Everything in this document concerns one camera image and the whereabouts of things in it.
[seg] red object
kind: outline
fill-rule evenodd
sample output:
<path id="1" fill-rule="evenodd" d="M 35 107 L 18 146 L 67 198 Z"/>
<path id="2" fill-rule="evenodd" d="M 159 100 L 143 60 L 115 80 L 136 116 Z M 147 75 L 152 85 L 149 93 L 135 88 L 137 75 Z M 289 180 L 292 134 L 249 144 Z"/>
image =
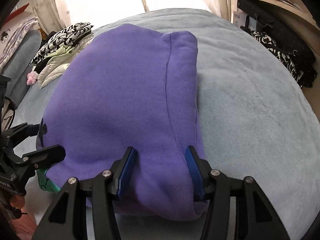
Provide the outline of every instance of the red object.
<path id="1" fill-rule="evenodd" d="M 13 18 L 15 18 L 16 16 L 18 16 L 19 14 L 21 14 L 22 12 L 24 12 L 24 10 L 28 7 L 29 3 L 16 9 L 14 12 L 10 13 L 10 15 L 7 17 L 7 19 L 5 20 L 4 24 L 5 25 L 7 22 L 9 22 L 10 20 L 12 20 Z"/>

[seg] black and white garment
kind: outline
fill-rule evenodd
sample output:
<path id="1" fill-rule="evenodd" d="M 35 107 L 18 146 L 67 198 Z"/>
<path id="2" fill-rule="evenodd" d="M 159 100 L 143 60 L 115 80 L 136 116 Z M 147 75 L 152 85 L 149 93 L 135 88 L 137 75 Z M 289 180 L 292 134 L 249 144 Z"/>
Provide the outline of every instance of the black and white garment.
<path id="1" fill-rule="evenodd" d="M 302 86 L 312 87 L 312 83 L 317 77 L 317 72 L 310 71 L 305 73 L 299 69 L 294 62 L 294 51 L 289 53 L 280 49 L 276 41 L 265 32 L 250 31 L 249 34 L 264 45 L 287 68 L 301 88 Z"/>
<path id="2" fill-rule="evenodd" d="M 75 40 L 79 40 L 84 35 L 91 32 L 91 23 L 76 23 L 57 32 L 49 41 L 44 44 L 36 53 L 30 64 L 39 64 L 48 54 L 55 52 L 63 45 L 72 45 Z"/>

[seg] garment seam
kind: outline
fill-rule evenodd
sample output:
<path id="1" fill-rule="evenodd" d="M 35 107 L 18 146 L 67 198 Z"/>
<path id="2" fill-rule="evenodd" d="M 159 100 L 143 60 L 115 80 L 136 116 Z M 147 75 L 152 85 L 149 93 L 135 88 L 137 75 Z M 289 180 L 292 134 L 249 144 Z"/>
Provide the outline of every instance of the garment seam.
<path id="1" fill-rule="evenodd" d="M 185 157 L 183 156 L 183 153 L 180 152 L 180 150 L 179 150 L 178 143 L 177 143 L 177 139 L 176 139 L 176 136 L 175 136 L 175 134 L 174 134 L 174 131 L 173 131 L 173 128 L 172 128 L 172 124 L 171 124 L 171 121 L 170 121 L 170 114 L 169 114 L 169 109 L 168 109 L 167 77 L 168 77 L 168 65 L 169 65 L 170 57 L 171 57 L 171 53 L 172 53 L 171 33 L 170 33 L 169 38 L 170 38 L 170 55 L 169 55 L 169 58 L 168 58 L 168 62 L 167 62 L 167 66 L 166 66 L 166 71 L 165 71 L 165 102 L 166 102 L 166 107 L 167 107 L 169 124 L 170 124 L 170 128 L 171 128 L 171 131 L 172 131 L 172 134 L 173 134 L 174 141 L 175 141 L 176 146 L 177 146 L 177 150 L 178 150 L 178 152 L 180 153 L 180 155 L 181 155 L 181 157 L 182 157 L 185 165 L 187 165 L 187 161 L 186 161 Z"/>

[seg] blue gripper pad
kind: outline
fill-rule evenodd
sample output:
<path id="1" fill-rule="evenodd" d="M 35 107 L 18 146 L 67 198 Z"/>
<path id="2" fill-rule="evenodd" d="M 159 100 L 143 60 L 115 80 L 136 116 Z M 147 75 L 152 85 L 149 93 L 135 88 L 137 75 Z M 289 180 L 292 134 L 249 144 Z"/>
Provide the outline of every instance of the blue gripper pad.
<path id="1" fill-rule="evenodd" d="M 205 195 L 203 179 L 189 147 L 186 149 L 186 162 L 192 178 L 193 187 L 195 188 L 195 193 L 203 199 Z"/>
<path id="2" fill-rule="evenodd" d="M 119 178 L 119 187 L 117 191 L 117 196 L 121 198 L 122 194 L 127 190 L 130 182 L 130 177 L 133 172 L 134 164 L 137 158 L 137 150 L 132 148 L 128 159 L 124 165 L 122 173 Z"/>

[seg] cartoon girl picture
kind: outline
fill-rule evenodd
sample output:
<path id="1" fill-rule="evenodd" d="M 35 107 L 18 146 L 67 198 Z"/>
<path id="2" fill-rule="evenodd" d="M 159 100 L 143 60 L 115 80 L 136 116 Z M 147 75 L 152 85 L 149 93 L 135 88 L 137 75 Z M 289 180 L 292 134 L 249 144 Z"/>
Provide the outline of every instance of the cartoon girl picture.
<path id="1" fill-rule="evenodd" d="M 8 37 L 9 37 L 8 32 L 10 32 L 10 29 L 6 30 L 1 34 L 0 41 L 2 43 L 5 43 L 8 40 Z"/>

